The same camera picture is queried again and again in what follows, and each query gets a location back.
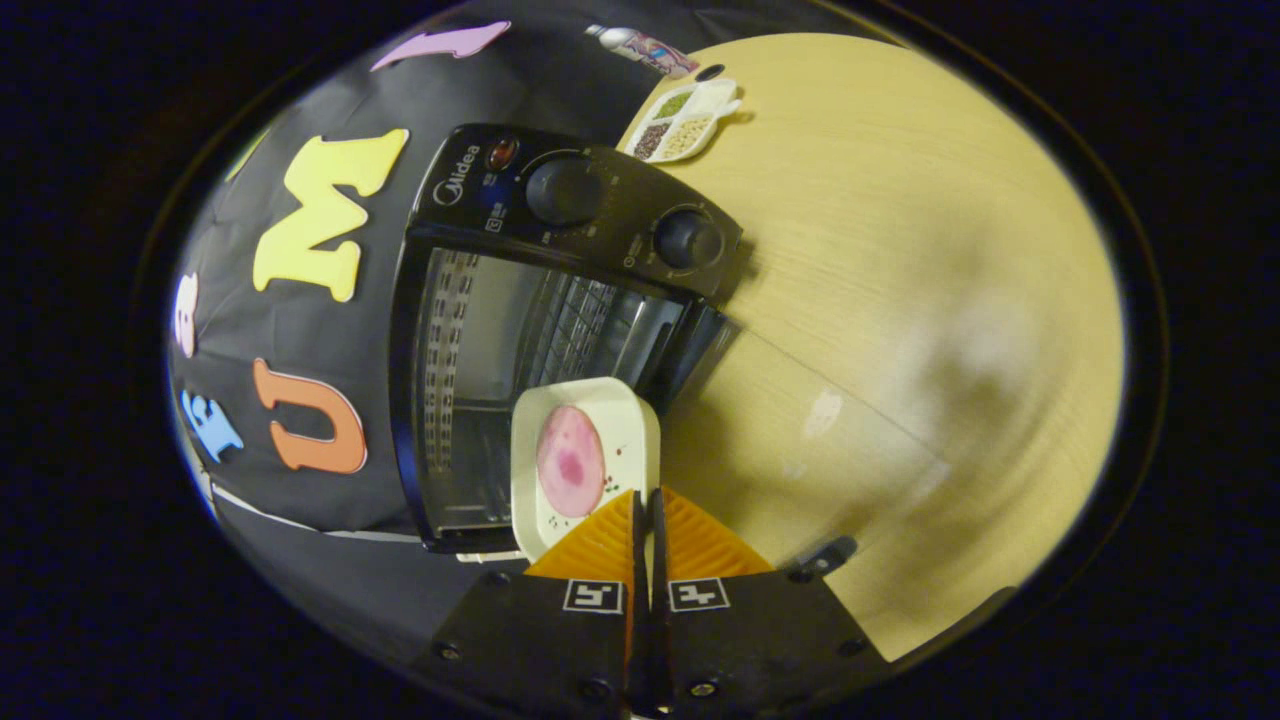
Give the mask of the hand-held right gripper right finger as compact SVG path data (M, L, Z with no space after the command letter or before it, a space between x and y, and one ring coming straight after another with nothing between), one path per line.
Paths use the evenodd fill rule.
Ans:
M827 584L847 536L782 566L691 500L652 495L648 702L662 716L796 716L890 679L891 665Z

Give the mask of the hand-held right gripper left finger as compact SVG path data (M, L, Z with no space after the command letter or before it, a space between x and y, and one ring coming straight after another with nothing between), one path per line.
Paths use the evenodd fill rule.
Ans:
M430 643L430 675L509 716L626 716L643 623L643 500L590 514L522 573L475 582Z

